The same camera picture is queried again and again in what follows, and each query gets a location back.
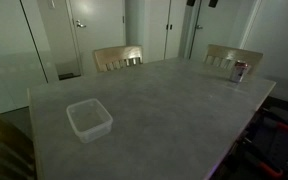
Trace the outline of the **wooden chair right back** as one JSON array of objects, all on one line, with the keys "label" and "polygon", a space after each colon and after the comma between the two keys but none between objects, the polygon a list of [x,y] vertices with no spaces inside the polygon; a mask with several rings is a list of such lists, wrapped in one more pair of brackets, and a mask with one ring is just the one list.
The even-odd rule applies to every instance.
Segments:
[{"label": "wooden chair right back", "polygon": [[250,66],[249,74],[254,74],[263,58],[259,52],[209,44],[203,62],[223,69],[231,70],[237,61],[246,62]]}]

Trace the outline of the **white door right back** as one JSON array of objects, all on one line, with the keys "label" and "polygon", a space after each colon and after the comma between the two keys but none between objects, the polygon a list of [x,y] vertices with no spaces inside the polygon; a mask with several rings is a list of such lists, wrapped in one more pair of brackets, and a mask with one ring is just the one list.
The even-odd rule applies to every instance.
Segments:
[{"label": "white door right back", "polygon": [[209,44],[238,48],[256,0],[202,0],[190,59],[202,61]]}]

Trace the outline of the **white double closet doors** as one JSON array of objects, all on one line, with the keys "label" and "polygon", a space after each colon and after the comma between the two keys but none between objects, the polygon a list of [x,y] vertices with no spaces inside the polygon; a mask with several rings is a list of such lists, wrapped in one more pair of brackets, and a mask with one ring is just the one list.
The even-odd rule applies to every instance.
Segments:
[{"label": "white double closet doors", "polygon": [[144,6],[145,61],[178,57],[186,0],[145,0]]}]

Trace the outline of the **red handled clamp lower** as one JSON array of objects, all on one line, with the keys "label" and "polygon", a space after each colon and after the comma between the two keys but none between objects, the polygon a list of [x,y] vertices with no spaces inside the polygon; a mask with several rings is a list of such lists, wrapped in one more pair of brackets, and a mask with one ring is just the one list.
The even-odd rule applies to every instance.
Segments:
[{"label": "red handled clamp lower", "polygon": [[278,168],[270,159],[268,159],[267,156],[249,139],[244,138],[241,145],[244,148],[244,158],[252,165],[272,179],[280,179],[283,176],[283,170]]}]

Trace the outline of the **wooden chair left foreground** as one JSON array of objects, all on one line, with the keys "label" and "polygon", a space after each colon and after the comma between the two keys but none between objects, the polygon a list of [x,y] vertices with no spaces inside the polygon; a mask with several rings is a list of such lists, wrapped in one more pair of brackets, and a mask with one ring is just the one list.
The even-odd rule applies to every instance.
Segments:
[{"label": "wooden chair left foreground", "polygon": [[9,180],[37,180],[34,145],[0,114],[0,175]]}]

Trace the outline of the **red handled clamp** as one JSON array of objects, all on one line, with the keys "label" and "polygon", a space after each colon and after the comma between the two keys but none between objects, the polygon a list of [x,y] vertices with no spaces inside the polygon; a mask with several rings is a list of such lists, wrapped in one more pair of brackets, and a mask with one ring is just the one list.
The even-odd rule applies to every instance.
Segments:
[{"label": "red handled clamp", "polygon": [[268,111],[263,112],[262,117],[265,126],[288,132],[288,121],[282,117]]},{"label": "red handled clamp", "polygon": [[244,148],[244,158],[252,165],[272,179],[280,179],[283,176],[283,170],[278,168],[270,159],[268,159],[267,156],[249,139],[244,138],[241,145]]}]

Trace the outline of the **red handled clamp upper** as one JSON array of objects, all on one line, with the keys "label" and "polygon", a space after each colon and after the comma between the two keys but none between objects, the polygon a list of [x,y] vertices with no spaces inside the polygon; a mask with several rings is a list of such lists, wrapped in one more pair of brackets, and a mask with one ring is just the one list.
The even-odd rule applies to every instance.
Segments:
[{"label": "red handled clamp upper", "polygon": [[263,112],[262,117],[265,126],[288,132],[288,121],[282,117],[268,111]]}]

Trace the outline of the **red and white soda can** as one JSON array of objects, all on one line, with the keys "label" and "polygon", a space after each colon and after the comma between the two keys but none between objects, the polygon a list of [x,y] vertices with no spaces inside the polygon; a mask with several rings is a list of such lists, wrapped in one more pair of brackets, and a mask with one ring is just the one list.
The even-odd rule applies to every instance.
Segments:
[{"label": "red and white soda can", "polygon": [[235,83],[240,83],[247,72],[248,64],[243,61],[236,61],[230,75],[230,80]]}]

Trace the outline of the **clear plastic food container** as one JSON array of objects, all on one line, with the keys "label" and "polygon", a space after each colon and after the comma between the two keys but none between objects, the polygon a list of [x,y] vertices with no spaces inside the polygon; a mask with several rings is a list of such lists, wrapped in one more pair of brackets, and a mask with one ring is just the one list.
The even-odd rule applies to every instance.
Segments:
[{"label": "clear plastic food container", "polygon": [[66,113],[74,134],[82,143],[94,141],[112,129],[113,118],[98,99],[71,104]]}]

